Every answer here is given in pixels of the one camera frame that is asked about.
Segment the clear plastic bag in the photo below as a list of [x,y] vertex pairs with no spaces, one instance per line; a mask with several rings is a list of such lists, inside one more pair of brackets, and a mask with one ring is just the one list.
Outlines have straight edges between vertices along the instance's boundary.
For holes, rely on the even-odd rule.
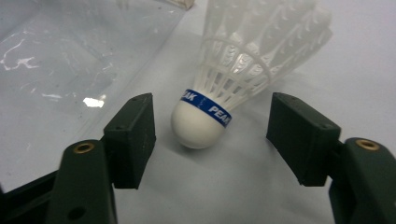
[[3,189],[55,170],[183,13],[155,0],[0,0]]

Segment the white table surface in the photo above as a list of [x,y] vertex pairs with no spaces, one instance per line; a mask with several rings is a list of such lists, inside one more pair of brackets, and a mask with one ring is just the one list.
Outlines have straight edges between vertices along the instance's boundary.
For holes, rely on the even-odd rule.
[[[298,184],[265,139],[272,93],[294,95],[342,127],[396,155],[396,2],[322,0],[333,37],[308,63],[233,111],[213,147],[191,150],[172,135],[170,115],[191,87],[206,0],[196,0],[152,63],[108,115],[129,98],[152,92],[157,142],[139,190],[117,189],[119,223],[334,223],[326,187]],[[90,133],[99,138],[102,129]]]

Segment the white feathers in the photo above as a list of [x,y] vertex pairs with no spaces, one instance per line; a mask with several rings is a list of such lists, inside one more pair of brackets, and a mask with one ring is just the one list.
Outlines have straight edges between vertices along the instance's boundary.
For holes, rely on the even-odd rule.
[[330,21],[315,0],[209,0],[193,88],[230,111],[316,53]]

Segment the blue band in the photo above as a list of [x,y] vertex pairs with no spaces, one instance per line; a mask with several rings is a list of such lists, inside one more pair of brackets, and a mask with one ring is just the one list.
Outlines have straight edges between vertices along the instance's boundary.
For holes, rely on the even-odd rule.
[[224,128],[227,127],[228,123],[230,123],[232,119],[231,114],[223,107],[197,91],[186,90],[180,100],[194,105],[198,109],[204,111],[208,116],[212,117],[224,126]]

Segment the shuttlecock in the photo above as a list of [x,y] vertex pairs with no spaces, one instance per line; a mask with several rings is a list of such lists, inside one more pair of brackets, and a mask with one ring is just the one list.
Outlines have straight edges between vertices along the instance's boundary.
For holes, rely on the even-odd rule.
[[209,0],[200,74],[172,114],[177,140],[210,147],[232,111],[317,52],[332,36],[315,0]]

